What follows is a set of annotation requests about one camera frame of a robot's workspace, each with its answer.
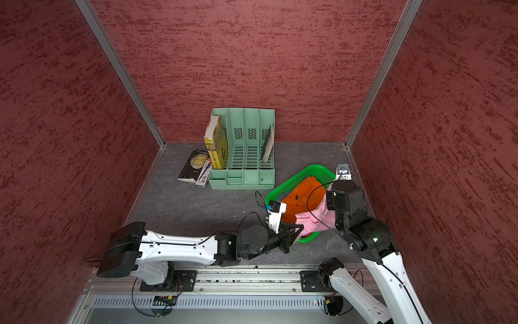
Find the green plastic basket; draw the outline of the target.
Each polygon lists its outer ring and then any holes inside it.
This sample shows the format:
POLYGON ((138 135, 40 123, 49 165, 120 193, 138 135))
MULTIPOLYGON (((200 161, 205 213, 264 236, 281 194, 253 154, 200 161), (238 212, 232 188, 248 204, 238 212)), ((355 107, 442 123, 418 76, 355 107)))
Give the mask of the green plastic basket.
MULTIPOLYGON (((322 186, 326 188, 326 190, 329 189, 330 183, 335 180, 335 174, 328 168, 322 165, 313 164, 295 174, 286 182, 282 183, 282 185, 278 186, 275 190, 270 192, 267 195, 267 201, 282 202, 282 200, 286 198, 293 189, 295 189, 304 179, 310 176, 314 176, 322 184, 322 186)), ((309 243, 314 240, 315 237, 317 237, 321 232, 315 232, 301 239, 298 239, 298 242, 309 243)))

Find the pink t-shirt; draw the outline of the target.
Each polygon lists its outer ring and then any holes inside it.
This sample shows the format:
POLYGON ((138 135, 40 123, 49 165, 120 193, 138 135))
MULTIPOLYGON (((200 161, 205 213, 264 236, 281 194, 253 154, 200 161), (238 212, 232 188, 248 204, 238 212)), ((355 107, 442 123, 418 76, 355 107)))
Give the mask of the pink t-shirt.
POLYGON ((295 215, 296 224, 303 225, 304 229, 298 236, 301 239, 315 232, 326 231, 329 228, 333 230, 335 227, 335 211, 328 210, 326 199, 322 199, 321 203, 311 211, 298 213, 295 215))

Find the orange t-shirt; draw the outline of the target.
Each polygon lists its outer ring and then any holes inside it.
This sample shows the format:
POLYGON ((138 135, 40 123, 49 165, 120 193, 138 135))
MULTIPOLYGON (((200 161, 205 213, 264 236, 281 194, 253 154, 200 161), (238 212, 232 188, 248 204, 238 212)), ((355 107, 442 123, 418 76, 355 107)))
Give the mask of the orange t-shirt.
POLYGON ((314 177, 304 179, 282 200, 287 205, 282 222, 289 224, 311 224, 313 212, 319 208, 326 195, 326 188, 314 177))

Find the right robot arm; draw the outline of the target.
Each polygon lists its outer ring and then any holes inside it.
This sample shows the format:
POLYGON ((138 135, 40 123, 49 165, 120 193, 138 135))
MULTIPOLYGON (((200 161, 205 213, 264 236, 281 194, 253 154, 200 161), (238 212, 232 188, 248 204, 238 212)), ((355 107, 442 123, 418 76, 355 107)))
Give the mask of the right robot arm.
POLYGON ((345 298, 367 323, 430 323, 393 234, 369 216, 362 189, 352 180, 335 180, 330 201, 338 235, 368 268, 383 300, 373 297, 336 258, 320 264, 321 283, 345 298))

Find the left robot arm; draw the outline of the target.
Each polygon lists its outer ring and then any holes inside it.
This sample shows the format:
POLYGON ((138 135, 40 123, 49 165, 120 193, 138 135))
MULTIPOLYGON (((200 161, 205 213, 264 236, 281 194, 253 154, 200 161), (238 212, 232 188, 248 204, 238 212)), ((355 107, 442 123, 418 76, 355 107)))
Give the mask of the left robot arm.
POLYGON ((169 281, 175 262, 234 266, 278 248, 288 253, 303 225, 282 223, 277 229, 253 225, 239 231, 218 231, 206 237, 168 236, 133 222, 112 233, 97 270, 100 278, 134 276, 149 286, 169 281))

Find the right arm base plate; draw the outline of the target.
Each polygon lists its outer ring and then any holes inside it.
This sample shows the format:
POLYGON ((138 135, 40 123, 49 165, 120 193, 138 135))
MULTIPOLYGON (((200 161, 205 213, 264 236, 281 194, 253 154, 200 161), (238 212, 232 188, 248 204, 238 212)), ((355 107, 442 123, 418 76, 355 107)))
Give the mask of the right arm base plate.
POLYGON ((301 271, 300 283, 302 292, 333 293, 329 276, 324 271, 301 271))

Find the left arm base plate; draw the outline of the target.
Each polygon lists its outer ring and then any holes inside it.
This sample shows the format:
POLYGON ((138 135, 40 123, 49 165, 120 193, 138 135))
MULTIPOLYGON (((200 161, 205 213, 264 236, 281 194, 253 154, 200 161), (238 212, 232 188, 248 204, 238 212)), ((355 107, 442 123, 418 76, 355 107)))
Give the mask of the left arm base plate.
POLYGON ((165 283, 150 286, 141 283, 141 292, 192 292, 196 283, 198 272, 196 270, 179 270, 172 273, 172 278, 167 278, 165 283))

